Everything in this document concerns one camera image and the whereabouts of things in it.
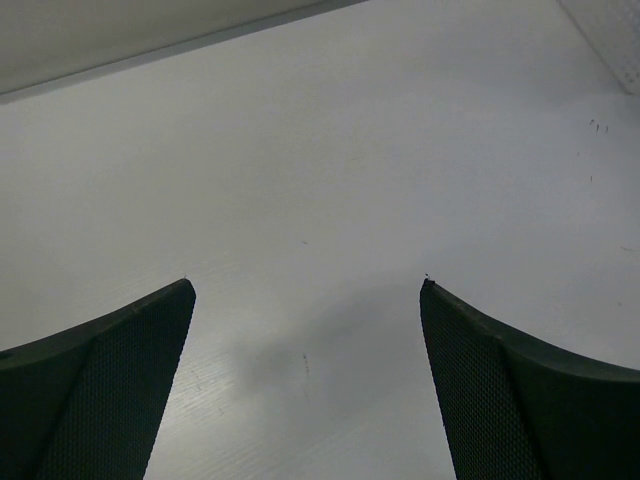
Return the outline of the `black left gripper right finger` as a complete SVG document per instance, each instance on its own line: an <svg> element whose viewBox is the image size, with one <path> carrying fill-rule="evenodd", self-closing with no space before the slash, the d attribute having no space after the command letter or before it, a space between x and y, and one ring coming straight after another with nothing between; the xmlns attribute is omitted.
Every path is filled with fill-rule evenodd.
<svg viewBox="0 0 640 480"><path fill-rule="evenodd" d="M431 279L420 318L456 478L638 478L638 371L519 331Z"/></svg>

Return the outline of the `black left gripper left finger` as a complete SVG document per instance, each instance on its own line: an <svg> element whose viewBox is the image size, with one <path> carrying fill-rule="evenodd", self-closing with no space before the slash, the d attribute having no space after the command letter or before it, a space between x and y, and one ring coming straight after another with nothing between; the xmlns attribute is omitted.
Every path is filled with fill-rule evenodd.
<svg viewBox="0 0 640 480"><path fill-rule="evenodd" d="M143 478L195 301L180 279L2 351L2 478Z"/></svg>

